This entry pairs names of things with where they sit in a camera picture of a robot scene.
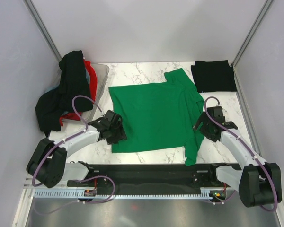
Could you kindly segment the aluminium frame post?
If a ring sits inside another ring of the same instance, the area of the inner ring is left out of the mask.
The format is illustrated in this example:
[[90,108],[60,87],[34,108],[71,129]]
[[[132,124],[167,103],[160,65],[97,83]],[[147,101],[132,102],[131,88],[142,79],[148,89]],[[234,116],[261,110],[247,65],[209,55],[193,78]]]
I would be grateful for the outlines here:
[[36,25],[38,26],[42,36],[44,37],[46,43],[48,44],[49,48],[51,49],[52,53],[54,54],[57,61],[62,59],[61,54],[58,51],[48,29],[45,26],[36,6],[34,5],[32,0],[23,0],[24,4],[26,5],[28,11],[30,12],[33,20],[35,21]]
[[245,50],[247,49],[248,45],[252,41],[254,35],[256,34],[257,30],[259,29],[261,23],[263,22],[264,18],[266,17],[270,7],[274,3],[274,0],[266,0],[260,9],[256,19],[254,20],[250,30],[248,31],[241,47],[239,48],[234,60],[231,63],[231,66],[235,68],[235,66],[240,61],[242,55],[244,54]]

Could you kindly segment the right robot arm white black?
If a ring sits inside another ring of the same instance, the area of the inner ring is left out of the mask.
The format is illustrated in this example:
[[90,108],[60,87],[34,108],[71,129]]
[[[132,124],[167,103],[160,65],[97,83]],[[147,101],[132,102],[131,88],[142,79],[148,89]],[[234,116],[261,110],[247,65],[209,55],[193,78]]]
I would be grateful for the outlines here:
[[242,137],[237,125],[226,121],[222,107],[208,107],[194,125],[194,130],[207,139],[222,143],[234,156],[240,170],[221,164],[207,174],[208,183],[218,186],[225,183],[239,193],[246,207],[282,201],[281,169],[277,163],[268,163]]

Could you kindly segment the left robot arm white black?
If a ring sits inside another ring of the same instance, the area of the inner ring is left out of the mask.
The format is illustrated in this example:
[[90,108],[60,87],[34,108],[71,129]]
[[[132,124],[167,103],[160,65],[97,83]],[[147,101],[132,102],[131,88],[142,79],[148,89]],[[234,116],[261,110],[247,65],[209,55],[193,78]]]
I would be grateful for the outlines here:
[[83,129],[59,142],[48,138],[39,141],[26,167],[27,173],[33,177],[34,187],[56,186],[62,180],[68,156],[82,148],[101,140],[112,145],[127,139],[123,118],[111,110],[96,120],[84,123]]

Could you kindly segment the folded black t shirt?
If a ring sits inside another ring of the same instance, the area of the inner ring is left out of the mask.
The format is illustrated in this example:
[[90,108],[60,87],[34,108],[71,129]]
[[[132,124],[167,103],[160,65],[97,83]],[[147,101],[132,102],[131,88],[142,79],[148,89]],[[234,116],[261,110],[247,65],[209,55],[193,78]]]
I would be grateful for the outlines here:
[[227,60],[196,61],[191,71],[198,93],[237,92],[234,69]]

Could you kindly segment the clear plastic bin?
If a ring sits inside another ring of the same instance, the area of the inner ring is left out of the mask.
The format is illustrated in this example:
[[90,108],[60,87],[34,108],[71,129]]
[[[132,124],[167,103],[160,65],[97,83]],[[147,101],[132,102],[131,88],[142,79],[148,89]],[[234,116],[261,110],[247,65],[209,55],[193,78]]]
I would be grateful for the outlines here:
[[[93,68],[95,70],[95,73],[97,75],[97,89],[103,87],[103,82],[105,82],[107,80],[107,76],[108,76],[108,66],[106,65],[96,65],[97,67],[99,66],[102,70],[101,71],[97,71],[97,68]],[[90,112],[93,109],[96,108],[96,104],[97,104],[97,96],[101,94],[101,91],[97,90],[96,93],[96,99],[95,101],[93,101],[91,98],[87,97],[87,96],[83,96],[83,95],[77,95],[73,98],[72,100],[72,107],[74,110],[74,113],[80,117],[80,120],[77,122],[89,122],[90,118],[87,119],[81,119],[81,116],[84,115],[85,112]]]

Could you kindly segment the right aluminium frame post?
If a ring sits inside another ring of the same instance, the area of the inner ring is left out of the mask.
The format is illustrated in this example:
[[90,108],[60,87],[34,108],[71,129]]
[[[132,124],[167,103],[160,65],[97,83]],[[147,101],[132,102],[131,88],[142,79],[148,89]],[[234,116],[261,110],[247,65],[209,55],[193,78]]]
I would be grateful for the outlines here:
[[261,23],[263,22],[264,18],[266,17],[270,7],[274,3],[274,0],[266,0],[260,9],[256,19],[254,20],[250,30],[248,31],[241,47],[239,48],[234,60],[231,63],[231,66],[235,68],[235,66],[240,61],[242,55],[244,54],[245,50],[247,49],[248,45],[252,41],[254,35],[256,34],[257,30],[259,29]]

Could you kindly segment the red t shirt in bin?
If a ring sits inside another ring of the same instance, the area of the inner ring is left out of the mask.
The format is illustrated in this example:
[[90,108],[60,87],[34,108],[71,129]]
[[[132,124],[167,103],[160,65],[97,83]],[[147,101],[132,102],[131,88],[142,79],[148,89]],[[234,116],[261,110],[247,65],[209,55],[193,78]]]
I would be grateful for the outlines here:
[[[86,75],[89,84],[90,96],[91,99],[95,101],[97,93],[97,83],[98,83],[97,75],[95,73],[95,70],[91,66],[91,62],[84,59],[84,64],[87,71]],[[66,113],[59,118],[59,123],[61,126],[63,126],[64,119],[79,121],[80,117],[78,117],[75,113]]]

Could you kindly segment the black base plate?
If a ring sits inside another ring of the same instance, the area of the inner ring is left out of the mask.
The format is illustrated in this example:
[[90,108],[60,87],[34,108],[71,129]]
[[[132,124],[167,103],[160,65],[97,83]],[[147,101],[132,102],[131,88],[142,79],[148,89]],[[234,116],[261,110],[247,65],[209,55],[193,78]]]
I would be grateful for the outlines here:
[[216,179],[215,169],[223,163],[92,165],[85,182],[69,180],[68,187],[92,187],[103,194],[197,194],[201,188],[228,188]]

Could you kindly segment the left aluminium frame post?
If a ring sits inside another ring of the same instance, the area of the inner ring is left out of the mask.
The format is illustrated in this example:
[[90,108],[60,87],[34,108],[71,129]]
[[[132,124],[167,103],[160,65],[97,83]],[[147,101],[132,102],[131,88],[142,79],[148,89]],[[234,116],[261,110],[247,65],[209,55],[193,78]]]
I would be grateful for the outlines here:
[[23,0],[24,4],[26,5],[28,11],[30,12],[33,20],[35,21],[36,25],[38,26],[42,36],[44,37],[46,43],[48,44],[49,48],[51,49],[52,53],[54,54],[57,61],[62,59],[61,54],[58,51],[48,29],[45,26],[36,6],[34,5],[32,0]]

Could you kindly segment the black t shirt in bin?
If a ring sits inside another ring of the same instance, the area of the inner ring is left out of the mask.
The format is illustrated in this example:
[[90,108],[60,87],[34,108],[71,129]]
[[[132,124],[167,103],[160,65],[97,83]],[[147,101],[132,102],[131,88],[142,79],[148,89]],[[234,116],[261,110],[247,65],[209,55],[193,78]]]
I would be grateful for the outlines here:
[[60,131],[60,118],[74,113],[72,100],[77,95],[91,98],[81,50],[66,54],[59,62],[61,70],[59,85],[41,95],[36,107],[36,117],[40,131]]

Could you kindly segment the green t shirt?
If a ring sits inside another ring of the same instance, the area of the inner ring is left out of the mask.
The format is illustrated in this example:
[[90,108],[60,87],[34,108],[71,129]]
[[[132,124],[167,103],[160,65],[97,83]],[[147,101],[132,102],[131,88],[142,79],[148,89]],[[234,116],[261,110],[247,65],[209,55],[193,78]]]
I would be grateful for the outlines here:
[[136,153],[184,147],[185,165],[196,163],[204,136],[194,125],[204,99],[180,68],[164,74],[162,83],[110,87],[114,112],[123,119],[127,136],[112,153]]

